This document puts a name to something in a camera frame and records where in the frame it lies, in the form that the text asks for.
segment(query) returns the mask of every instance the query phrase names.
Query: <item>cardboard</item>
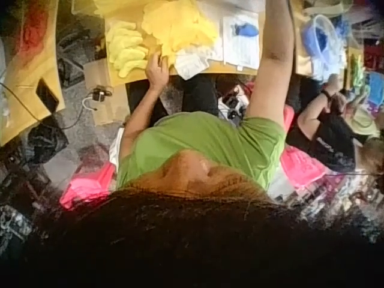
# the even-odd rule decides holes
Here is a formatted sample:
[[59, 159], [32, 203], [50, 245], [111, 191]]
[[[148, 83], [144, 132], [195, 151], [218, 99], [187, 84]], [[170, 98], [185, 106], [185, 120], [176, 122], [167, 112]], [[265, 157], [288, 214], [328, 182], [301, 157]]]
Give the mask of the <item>cardboard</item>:
[[130, 114], [127, 90], [125, 85], [111, 87], [107, 59], [85, 64], [84, 77], [87, 91], [92, 91], [96, 86], [101, 85], [112, 92], [112, 96], [106, 97], [104, 102], [88, 101], [92, 108], [97, 109], [92, 111], [95, 125], [124, 122], [125, 117]]

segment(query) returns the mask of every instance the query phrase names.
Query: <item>electrical cord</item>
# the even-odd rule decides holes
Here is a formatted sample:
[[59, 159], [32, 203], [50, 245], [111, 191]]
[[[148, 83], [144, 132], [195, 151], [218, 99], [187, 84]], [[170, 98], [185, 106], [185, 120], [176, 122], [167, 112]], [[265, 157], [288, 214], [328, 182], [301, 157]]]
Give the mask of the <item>electrical cord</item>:
[[10, 89], [8, 88], [5, 84], [1, 83], [0, 82], [0, 85], [3, 86], [9, 93], [11, 93], [13, 95], [13, 97], [24, 107], [24, 109], [41, 125], [43, 126], [46, 126], [46, 127], [49, 127], [49, 128], [60, 128], [61, 130], [68, 130], [68, 129], [71, 129], [73, 128], [77, 123], [79, 123], [80, 121], [80, 118], [83, 114], [83, 111], [84, 111], [84, 107], [82, 106], [75, 122], [73, 124], [71, 124], [70, 126], [68, 127], [54, 127], [54, 126], [50, 126], [50, 125], [47, 125], [45, 123], [43, 123], [41, 120], [39, 120], [35, 115], [33, 115], [33, 113], [28, 109], [28, 107], [20, 100], [20, 98]]

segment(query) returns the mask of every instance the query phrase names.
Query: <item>clear plastic container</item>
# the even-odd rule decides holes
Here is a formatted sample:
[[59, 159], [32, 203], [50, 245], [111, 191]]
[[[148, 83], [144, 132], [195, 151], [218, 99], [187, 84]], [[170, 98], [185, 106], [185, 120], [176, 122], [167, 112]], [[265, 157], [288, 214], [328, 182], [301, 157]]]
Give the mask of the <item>clear plastic container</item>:
[[302, 42], [311, 57], [331, 65], [340, 54], [340, 39], [332, 22], [324, 15], [312, 18], [302, 30]]

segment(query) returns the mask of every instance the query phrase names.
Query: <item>black hair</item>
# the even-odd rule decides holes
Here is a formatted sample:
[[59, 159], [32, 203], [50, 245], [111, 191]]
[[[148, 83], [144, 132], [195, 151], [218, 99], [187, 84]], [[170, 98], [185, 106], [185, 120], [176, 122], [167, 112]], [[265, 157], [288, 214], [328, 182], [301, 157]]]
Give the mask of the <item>black hair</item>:
[[381, 242], [368, 243], [352, 226], [309, 227], [282, 206], [146, 192], [118, 192], [54, 230], [44, 241], [37, 233], [29, 239], [22, 263], [33, 279], [46, 275], [53, 287], [81, 279], [171, 287], [345, 286], [381, 273], [384, 256]]

